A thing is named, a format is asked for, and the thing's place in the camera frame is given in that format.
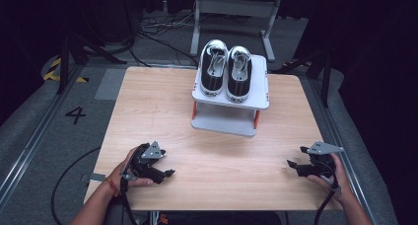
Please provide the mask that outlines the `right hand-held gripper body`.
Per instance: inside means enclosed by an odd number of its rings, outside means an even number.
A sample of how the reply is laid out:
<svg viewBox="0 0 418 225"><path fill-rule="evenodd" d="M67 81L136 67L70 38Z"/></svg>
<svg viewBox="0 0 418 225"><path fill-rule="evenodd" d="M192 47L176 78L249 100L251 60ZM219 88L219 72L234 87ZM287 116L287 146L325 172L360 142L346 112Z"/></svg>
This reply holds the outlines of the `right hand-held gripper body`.
<svg viewBox="0 0 418 225"><path fill-rule="evenodd" d="M325 142L315 142L308 148L310 148L308 155L311 163L309 165L299 165L297 174L300 177L315 175L329 178L332 176L335 164L330 154L343 152L344 149Z"/></svg>

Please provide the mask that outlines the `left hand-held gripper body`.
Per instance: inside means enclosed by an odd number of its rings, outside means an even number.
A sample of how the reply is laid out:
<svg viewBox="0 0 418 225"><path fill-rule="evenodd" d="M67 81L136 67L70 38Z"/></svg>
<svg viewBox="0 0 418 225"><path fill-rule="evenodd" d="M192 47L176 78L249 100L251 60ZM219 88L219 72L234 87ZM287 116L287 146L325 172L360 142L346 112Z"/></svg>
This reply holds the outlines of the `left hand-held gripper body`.
<svg viewBox="0 0 418 225"><path fill-rule="evenodd" d="M121 172L121 177L127 181L146 178L160 184L166 178L165 174L154 168L153 165L161 160L164 155L161 154L161 148L157 141L139 145L135 148L135 152L126 168Z"/></svg>

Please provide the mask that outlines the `white shoe rack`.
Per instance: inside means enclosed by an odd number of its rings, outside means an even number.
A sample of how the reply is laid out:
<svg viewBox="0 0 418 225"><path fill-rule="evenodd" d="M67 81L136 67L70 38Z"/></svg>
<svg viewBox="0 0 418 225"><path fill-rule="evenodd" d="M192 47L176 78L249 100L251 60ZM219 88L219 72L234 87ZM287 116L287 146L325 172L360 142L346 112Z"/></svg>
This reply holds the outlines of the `white shoe rack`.
<svg viewBox="0 0 418 225"><path fill-rule="evenodd" d="M256 133L261 111L269 107L266 60L263 56L252 58L252 73L247 99L236 104L227 98L228 72L224 72L224 85L216 97L205 96L200 87L201 69L197 70L192 90L194 106L191 125L197 129L252 137Z"/></svg>

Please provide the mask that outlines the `black white sneaker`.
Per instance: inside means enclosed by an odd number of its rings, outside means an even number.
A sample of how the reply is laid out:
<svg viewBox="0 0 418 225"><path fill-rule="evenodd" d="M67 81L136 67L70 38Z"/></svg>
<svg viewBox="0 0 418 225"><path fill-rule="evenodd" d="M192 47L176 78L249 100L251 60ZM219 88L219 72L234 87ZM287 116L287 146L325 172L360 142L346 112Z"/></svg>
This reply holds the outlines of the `black white sneaker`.
<svg viewBox="0 0 418 225"><path fill-rule="evenodd" d="M243 46L234 46L228 57L227 97L233 103L243 103L249 94L252 60Z"/></svg>
<svg viewBox="0 0 418 225"><path fill-rule="evenodd" d="M202 49L199 61L201 92L208 97L220 94L228 49L219 39L212 39Z"/></svg>

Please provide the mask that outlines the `person's left hand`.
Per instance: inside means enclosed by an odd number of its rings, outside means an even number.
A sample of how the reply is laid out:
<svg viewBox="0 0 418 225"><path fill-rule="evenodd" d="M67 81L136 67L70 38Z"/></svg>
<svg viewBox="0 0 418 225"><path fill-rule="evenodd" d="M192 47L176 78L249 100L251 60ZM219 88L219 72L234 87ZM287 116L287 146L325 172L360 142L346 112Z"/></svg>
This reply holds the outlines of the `person's left hand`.
<svg viewBox="0 0 418 225"><path fill-rule="evenodd" d="M135 152L135 148L132 148L126 158L119 163L111 172L111 174L108 176L109 179L111 179L111 181L114 183L114 185L117 187L117 189L120 189L120 182L121 182L121 177L120 177L120 173L126 168L129 160L131 159L132 155ZM136 179L135 181L129 181L128 182L128 187L132 188L132 187L143 187L143 186L149 186L152 185L154 182L151 179L146 179L146 178L139 178Z"/></svg>

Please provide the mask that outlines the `person's right hand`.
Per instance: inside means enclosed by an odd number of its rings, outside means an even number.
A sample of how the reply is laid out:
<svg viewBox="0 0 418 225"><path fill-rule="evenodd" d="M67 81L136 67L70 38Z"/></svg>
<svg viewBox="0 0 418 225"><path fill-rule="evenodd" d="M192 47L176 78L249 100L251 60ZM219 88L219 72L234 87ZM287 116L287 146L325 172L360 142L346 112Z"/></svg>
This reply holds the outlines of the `person's right hand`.
<svg viewBox="0 0 418 225"><path fill-rule="evenodd" d="M350 188L350 184L346 173L344 171L343 165L339 157L335 153L331 153L334 164L335 164L335 175L330 177L330 181L338 181L340 189L338 189L334 194L334 199L344 206L349 200L354 197L354 194ZM327 180L317 177L315 175L309 175L308 180L317 184L318 186L324 188L325 190L331 191L331 185Z"/></svg>

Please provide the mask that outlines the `grey tape strip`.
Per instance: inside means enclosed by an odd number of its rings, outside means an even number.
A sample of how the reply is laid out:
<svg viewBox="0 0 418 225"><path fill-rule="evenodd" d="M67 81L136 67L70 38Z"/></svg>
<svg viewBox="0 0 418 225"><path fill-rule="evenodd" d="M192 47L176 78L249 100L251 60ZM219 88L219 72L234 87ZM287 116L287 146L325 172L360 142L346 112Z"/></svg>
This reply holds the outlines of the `grey tape strip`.
<svg viewBox="0 0 418 225"><path fill-rule="evenodd" d="M89 183L89 182L102 182L105 179L105 175L90 173L90 174L83 174L80 178L81 182Z"/></svg>

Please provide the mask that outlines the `black metal stand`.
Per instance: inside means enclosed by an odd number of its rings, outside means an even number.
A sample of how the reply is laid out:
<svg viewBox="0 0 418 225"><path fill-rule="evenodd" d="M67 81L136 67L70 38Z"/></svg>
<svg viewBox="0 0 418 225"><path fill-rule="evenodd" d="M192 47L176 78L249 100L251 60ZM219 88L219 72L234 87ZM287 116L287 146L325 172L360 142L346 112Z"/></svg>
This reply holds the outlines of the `black metal stand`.
<svg viewBox="0 0 418 225"><path fill-rule="evenodd" d="M331 58L328 50L316 51L304 58L297 59L296 61L285 62L282 67L275 70L275 73L285 74L303 64L309 62L308 71L306 76L308 79L315 79L319 74L322 74L322 83L320 89L320 98L322 104L328 107L328 89L331 74Z"/></svg>

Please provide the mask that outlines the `black tripod stand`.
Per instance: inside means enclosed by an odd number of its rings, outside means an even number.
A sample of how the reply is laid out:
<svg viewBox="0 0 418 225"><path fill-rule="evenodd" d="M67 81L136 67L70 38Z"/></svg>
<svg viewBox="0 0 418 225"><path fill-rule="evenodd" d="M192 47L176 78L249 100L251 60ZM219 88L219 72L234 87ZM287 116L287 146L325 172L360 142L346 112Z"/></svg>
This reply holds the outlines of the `black tripod stand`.
<svg viewBox="0 0 418 225"><path fill-rule="evenodd" d="M69 57L72 56L77 64L85 65L88 61L87 46L99 56L104 57L111 63L126 64L126 61L120 60L111 53L104 50L97 44L89 41L87 38L77 34L72 34L64 38L61 47L61 70L60 70L60 84L57 94L62 94L69 84Z"/></svg>

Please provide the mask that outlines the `yellow black floor tape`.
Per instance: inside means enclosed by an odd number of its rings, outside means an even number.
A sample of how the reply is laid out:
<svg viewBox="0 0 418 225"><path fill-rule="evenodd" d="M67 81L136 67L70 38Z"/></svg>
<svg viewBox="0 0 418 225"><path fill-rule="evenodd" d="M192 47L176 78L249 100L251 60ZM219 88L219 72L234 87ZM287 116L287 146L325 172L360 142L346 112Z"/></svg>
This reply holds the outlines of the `yellow black floor tape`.
<svg viewBox="0 0 418 225"><path fill-rule="evenodd" d="M59 76L55 76L54 73L61 63L61 58L56 57L55 60L50 64L49 68L47 69L46 73L43 75L44 80L53 80L53 81L60 81ZM89 78L78 77L76 82L77 83L88 83L90 81Z"/></svg>

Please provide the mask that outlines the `metal floor rail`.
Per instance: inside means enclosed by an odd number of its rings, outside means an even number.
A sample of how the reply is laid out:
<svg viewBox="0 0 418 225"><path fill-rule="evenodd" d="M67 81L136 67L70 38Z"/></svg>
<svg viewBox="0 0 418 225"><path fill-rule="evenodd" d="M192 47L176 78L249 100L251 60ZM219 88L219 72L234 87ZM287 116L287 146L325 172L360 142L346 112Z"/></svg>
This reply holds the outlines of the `metal floor rail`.
<svg viewBox="0 0 418 225"><path fill-rule="evenodd" d="M367 170L373 171L375 166L370 161L370 155L351 117L345 111L337 91L330 90L325 104L321 96L322 81L307 79L305 84L307 96L323 140L344 149L337 156L342 161L350 189L372 220L372 224L376 225L377 219L371 208L371 201L366 195L369 183L372 184L374 178L368 180L362 176L362 173Z"/></svg>
<svg viewBox="0 0 418 225"><path fill-rule="evenodd" d="M23 151L19 155L17 161L14 163L13 167L9 171L6 179L3 181L0 186L0 211L6 206L11 195L15 191L16 186L27 170L29 164L31 163L35 153L44 138L46 131L49 128L51 121L54 119L58 109L65 100L69 89L74 85L76 79L80 76L83 70L82 66L75 66L70 72L69 80L67 85L63 90L54 96L51 104L48 106L44 116L42 117L39 125L36 127L34 133L31 135L30 139L27 141Z"/></svg>

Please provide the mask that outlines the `grey metal desk frame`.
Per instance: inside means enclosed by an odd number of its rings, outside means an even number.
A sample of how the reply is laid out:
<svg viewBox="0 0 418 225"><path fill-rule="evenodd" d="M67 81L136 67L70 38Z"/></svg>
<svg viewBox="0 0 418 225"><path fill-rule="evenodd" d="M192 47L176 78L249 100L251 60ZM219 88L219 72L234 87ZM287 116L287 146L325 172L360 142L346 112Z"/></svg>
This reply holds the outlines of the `grey metal desk frame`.
<svg viewBox="0 0 418 225"><path fill-rule="evenodd" d="M270 42L270 34L276 20L281 0L273 2L247 0L195 0L194 28L191 39L190 54L196 56L200 41L200 15L202 13L250 16L269 19L265 30L260 31L260 37L265 49L267 60L275 61L275 55Z"/></svg>

